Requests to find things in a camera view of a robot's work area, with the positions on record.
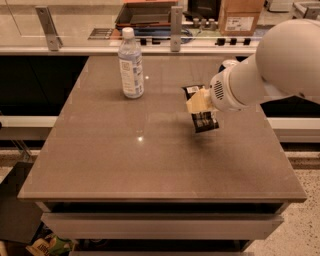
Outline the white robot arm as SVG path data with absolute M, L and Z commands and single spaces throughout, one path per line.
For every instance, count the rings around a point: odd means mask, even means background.
M 293 19 L 272 27 L 256 52 L 225 68 L 186 105 L 190 113 L 240 111 L 298 96 L 320 103 L 320 22 Z

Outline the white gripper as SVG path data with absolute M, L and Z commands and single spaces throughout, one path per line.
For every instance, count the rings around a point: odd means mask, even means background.
M 210 82 L 210 89 L 200 89 L 187 100 L 188 112 L 240 111 L 254 102 L 254 60 L 227 60 L 224 69 Z

